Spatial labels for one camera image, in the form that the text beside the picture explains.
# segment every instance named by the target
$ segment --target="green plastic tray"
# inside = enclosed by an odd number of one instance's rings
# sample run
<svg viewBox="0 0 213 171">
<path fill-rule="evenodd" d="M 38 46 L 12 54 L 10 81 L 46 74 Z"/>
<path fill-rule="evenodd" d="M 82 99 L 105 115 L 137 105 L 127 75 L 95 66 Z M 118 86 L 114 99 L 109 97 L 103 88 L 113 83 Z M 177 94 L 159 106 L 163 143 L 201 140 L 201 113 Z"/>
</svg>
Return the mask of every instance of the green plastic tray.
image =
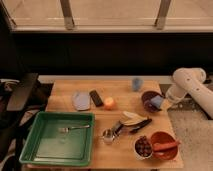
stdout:
<svg viewBox="0 0 213 171">
<path fill-rule="evenodd" d="M 39 112 L 20 155 L 20 162 L 34 165 L 87 166 L 91 159 L 92 113 Z M 87 125 L 61 133 L 59 128 Z"/>
</svg>

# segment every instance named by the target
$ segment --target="dark wall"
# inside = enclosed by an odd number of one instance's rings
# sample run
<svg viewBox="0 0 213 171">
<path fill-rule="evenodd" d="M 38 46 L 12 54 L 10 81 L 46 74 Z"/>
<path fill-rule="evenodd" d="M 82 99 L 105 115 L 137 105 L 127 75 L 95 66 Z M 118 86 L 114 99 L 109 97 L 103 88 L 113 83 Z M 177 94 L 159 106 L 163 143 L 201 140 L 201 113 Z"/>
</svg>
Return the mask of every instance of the dark wall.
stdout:
<svg viewBox="0 0 213 171">
<path fill-rule="evenodd" d="M 212 33 L 14 34 L 25 66 L 43 74 L 172 74 L 213 71 Z"/>
</svg>

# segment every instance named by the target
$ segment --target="wooden table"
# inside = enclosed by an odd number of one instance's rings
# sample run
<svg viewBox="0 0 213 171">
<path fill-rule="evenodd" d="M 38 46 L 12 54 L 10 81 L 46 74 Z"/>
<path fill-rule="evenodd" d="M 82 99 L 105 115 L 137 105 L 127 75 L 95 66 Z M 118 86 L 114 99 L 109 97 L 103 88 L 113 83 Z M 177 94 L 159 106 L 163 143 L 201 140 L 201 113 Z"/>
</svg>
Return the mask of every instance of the wooden table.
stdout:
<svg viewBox="0 0 213 171">
<path fill-rule="evenodd" d="M 138 92 L 131 90 L 131 80 L 57 80 L 54 83 L 46 111 L 75 111 L 72 105 L 72 95 L 75 91 L 97 90 L 102 99 L 111 96 L 117 103 L 117 108 L 112 111 L 95 107 L 91 101 L 88 112 L 95 114 L 95 130 L 90 169 L 160 169 L 182 168 L 183 162 L 180 154 L 174 160 L 162 162 L 155 158 L 137 160 L 133 152 L 135 140 L 141 135 L 151 136 L 155 131 L 166 131 L 174 135 L 167 111 L 155 114 L 146 112 L 141 103 L 141 95 L 148 90 L 160 92 L 155 81 L 145 81 Z M 141 129 L 137 134 L 129 135 L 123 132 L 111 145 L 106 145 L 101 139 L 103 131 L 111 128 L 118 120 L 127 119 L 123 111 L 135 112 L 150 116 L 153 121 Z"/>
</svg>

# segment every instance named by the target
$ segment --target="bowl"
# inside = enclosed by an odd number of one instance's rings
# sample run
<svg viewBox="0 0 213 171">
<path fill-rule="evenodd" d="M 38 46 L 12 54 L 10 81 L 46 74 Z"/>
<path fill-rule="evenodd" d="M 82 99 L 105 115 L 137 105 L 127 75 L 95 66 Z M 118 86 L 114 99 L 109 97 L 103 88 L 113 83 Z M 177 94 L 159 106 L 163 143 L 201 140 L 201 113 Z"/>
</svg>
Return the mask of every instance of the bowl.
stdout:
<svg viewBox="0 0 213 171">
<path fill-rule="evenodd" d="M 141 100 L 144 106 L 144 109 L 150 113 L 155 113 L 160 111 L 161 109 L 158 109 L 157 107 L 155 107 L 154 105 L 151 104 L 150 100 L 153 97 L 156 97 L 157 95 L 163 97 L 160 93 L 156 92 L 156 91 L 146 91 L 142 94 L 141 96 Z"/>
<path fill-rule="evenodd" d="M 152 147 L 146 136 L 141 136 L 135 141 L 134 153 L 138 160 L 148 159 L 152 156 Z"/>
<path fill-rule="evenodd" d="M 174 141 L 175 139 L 170 134 L 161 131 L 153 133 L 150 138 L 152 147 L 155 143 L 169 143 Z M 176 157 L 177 153 L 178 146 L 160 152 L 153 151 L 153 156 L 160 160 L 172 160 Z"/>
</svg>

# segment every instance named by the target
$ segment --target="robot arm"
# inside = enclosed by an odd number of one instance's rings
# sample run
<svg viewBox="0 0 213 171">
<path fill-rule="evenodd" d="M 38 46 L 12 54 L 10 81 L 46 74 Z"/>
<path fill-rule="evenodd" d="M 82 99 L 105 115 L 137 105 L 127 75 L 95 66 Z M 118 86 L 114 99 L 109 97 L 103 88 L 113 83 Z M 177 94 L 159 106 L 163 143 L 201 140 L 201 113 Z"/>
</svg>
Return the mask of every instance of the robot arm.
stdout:
<svg viewBox="0 0 213 171">
<path fill-rule="evenodd" d="M 206 73 L 201 68 L 180 68 L 173 74 L 173 85 L 166 92 L 166 98 L 173 104 L 180 102 L 187 93 L 213 118 L 213 92 L 203 82 Z"/>
</svg>

